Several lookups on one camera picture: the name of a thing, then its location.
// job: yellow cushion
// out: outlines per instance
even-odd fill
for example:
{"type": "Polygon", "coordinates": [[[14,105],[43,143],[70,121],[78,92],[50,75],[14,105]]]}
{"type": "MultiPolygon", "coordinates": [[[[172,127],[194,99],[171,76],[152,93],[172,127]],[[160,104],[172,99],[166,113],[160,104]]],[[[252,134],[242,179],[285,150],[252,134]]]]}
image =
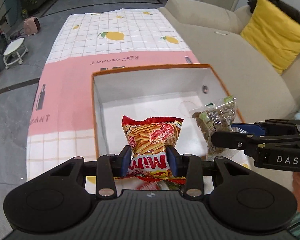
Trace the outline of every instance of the yellow cushion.
{"type": "Polygon", "coordinates": [[[300,24],[268,0],[258,0],[240,35],[266,57],[279,74],[300,53],[300,24]]]}

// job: clear plastic bag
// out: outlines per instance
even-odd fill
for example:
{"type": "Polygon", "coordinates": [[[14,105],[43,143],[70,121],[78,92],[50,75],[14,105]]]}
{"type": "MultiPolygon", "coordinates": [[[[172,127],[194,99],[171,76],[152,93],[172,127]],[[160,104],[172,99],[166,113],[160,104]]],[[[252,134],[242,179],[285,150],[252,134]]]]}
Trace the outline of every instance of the clear plastic bag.
{"type": "Polygon", "coordinates": [[[206,107],[191,111],[192,118],[195,119],[204,139],[208,144],[207,160],[213,161],[216,156],[232,158],[236,152],[228,149],[214,147],[211,143],[211,135],[215,131],[233,131],[231,124],[236,116],[236,97],[223,98],[218,103],[208,104],[206,107]]]}

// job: bottle print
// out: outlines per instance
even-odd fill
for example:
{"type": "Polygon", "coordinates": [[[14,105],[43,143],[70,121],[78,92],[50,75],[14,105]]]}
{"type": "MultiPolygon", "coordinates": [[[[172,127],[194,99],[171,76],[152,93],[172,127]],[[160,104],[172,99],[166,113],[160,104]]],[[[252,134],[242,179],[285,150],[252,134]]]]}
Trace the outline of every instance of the bottle print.
{"type": "Polygon", "coordinates": [[[46,84],[43,84],[42,88],[41,88],[41,92],[38,96],[36,111],[41,110],[42,107],[43,107],[43,101],[44,101],[44,96],[45,96],[45,88],[46,88],[46,84]]]}
{"type": "Polygon", "coordinates": [[[189,57],[185,57],[185,59],[186,59],[186,62],[187,62],[188,64],[192,64],[192,61],[191,61],[191,59],[190,59],[189,57]]]}

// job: beige sofa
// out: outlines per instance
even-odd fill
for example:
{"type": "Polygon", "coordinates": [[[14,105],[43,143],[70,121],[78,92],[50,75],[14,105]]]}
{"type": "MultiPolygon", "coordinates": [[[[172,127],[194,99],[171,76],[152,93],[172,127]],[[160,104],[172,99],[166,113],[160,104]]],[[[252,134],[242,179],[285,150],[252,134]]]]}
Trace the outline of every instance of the beige sofa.
{"type": "MultiPolygon", "coordinates": [[[[300,107],[300,55],[282,76],[241,36],[251,17],[248,6],[232,12],[193,0],[168,0],[161,13],[200,63],[210,64],[247,123],[291,118],[300,107]]],[[[291,172],[253,168],[291,189],[291,172]]]]}

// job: floor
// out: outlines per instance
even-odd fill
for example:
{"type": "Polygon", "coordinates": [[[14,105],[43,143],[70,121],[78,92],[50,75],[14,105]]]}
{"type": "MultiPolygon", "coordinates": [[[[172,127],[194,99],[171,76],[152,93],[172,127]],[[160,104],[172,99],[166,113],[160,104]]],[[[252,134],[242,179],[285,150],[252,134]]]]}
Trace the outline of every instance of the floor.
{"type": "Polygon", "coordinates": [[[56,0],[37,14],[41,31],[26,37],[29,53],[23,65],[0,74],[0,239],[12,231],[2,203],[13,188],[26,181],[26,138],[34,96],[45,62],[59,30],[71,14],[99,13],[121,8],[158,8],[166,0],[56,0]]]}

